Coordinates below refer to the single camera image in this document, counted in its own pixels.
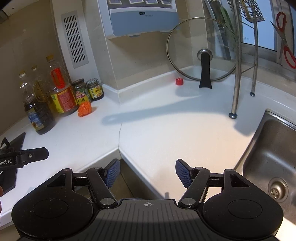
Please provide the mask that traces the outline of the operator left hand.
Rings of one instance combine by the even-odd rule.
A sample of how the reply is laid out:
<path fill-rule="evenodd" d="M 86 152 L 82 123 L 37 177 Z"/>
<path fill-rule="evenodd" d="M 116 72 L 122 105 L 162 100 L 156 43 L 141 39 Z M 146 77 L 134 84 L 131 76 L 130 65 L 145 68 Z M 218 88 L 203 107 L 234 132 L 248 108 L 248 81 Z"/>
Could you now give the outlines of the operator left hand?
<path fill-rule="evenodd" d="M 4 195 L 4 190 L 3 188 L 0 186 L 0 197 L 2 197 Z M 1 201 L 0 201 L 0 213 L 2 211 L 2 205 L 1 205 Z"/>

